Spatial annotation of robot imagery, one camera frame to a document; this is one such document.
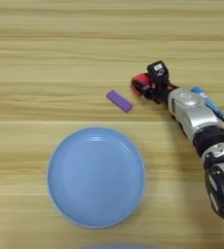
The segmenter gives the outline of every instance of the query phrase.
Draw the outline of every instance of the wooden table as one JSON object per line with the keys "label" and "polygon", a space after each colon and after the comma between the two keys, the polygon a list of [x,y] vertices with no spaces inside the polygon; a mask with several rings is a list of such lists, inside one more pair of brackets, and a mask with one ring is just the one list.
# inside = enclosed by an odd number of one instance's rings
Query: wooden table
{"label": "wooden table", "polygon": [[[193,146],[165,106],[130,90],[158,59],[175,84],[203,86],[224,110],[224,1],[0,0],[0,248],[224,249]],[[131,112],[105,98],[110,89],[133,102]],[[138,209],[102,231],[65,221],[46,188],[56,145],[90,125],[123,132],[146,163]]]}

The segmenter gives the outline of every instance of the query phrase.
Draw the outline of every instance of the red gripper part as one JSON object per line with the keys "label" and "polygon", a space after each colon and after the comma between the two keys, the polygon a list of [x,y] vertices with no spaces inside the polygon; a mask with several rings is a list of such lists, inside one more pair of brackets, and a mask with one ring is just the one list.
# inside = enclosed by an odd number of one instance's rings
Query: red gripper part
{"label": "red gripper part", "polygon": [[146,73],[144,73],[144,74],[138,74],[131,79],[131,89],[135,95],[140,97],[140,96],[142,96],[142,94],[133,86],[133,82],[138,82],[138,83],[142,84],[143,86],[148,86],[149,85],[149,77]]}

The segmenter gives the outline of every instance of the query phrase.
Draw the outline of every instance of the purple block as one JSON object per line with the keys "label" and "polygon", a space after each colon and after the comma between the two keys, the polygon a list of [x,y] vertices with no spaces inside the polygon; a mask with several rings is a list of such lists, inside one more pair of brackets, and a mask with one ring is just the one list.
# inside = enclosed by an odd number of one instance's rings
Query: purple block
{"label": "purple block", "polygon": [[126,113],[132,108],[132,104],[113,89],[107,93],[106,97]]}

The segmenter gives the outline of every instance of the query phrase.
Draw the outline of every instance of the plate rim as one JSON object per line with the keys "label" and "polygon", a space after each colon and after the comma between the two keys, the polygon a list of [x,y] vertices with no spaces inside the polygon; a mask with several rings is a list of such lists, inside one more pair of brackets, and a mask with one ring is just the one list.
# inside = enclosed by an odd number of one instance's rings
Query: plate rim
{"label": "plate rim", "polygon": [[[78,223],[77,221],[75,221],[74,219],[71,219],[69,216],[67,216],[65,213],[63,213],[60,208],[56,205],[56,202],[53,198],[53,195],[50,191],[50,184],[49,184],[49,172],[50,172],[50,165],[51,165],[51,161],[52,158],[54,156],[54,154],[56,153],[57,148],[69,137],[75,135],[76,133],[82,132],[82,131],[86,131],[89,129],[106,129],[108,131],[112,131],[115,132],[117,134],[119,134],[120,136],[124,137],[126,140],[128,140],[130,142],[130,144],[134,147],[134,149],[136,150],[137,155],[139,156],[140,159],[140,167],[142,169],[142,186],[141,186],[141,190],[140,193],[138,195],[137,201],[135,202],[134,206],[130,209],[130,211],[127,213],[127,215],[123,216],[121,219],[119,219],[118,221],[108,224],[108,225],[103,225],[103,226],[91,226],[91,225],[85,225],[83,223]],[[47,182],[47,191],[48,191],[48,195],[50,196],[50,200],[51,203],[53,204],[53,206],[55,207],[55,209],[68,221],[71,222],[79,227],[82,228],[86,228],[86,229],[92,229],[92,230],[100,230],[100,229],[108,229],[108,228],[112,228],[120,223],[122,223],[123,221],[125,221],[133,212],[134,210],[137,208],[137,206],[139,205],[139,203],[141,202],[142,198],[143,198],[143,194],[144,194],[144,190],[145,190],[145,184],[146,184],[146,176],[145,176],[145,163],[143,160],[142,155],[140,154],[139,149],[137,148],[137,146],[122,132],[115,130],[114,128],[110,128],[110,127],[106,127],[106,126],[89,126],[89,127],[84,127],[84,128],[80,128],[77,129],[75,131],[73,131],[71,134],[68,134],[67,136],[65,136],[54,148],[53,152],[51,153],[50,159],[48,161],[48,166],[47,166],[47,173],[46,173],[46,182]]]}

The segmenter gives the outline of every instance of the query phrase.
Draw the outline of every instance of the blue plate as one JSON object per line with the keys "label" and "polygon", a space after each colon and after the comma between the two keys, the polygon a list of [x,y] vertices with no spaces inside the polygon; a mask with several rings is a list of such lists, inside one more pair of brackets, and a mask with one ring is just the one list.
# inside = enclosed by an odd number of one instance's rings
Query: blue plate
{"label": "blue plate", "polygon": [[92,127],[65,138],[52,155],[48,187],[56,208],[73,223],[102,229],[133,212],[145,182],[144,163],[129,139]]}

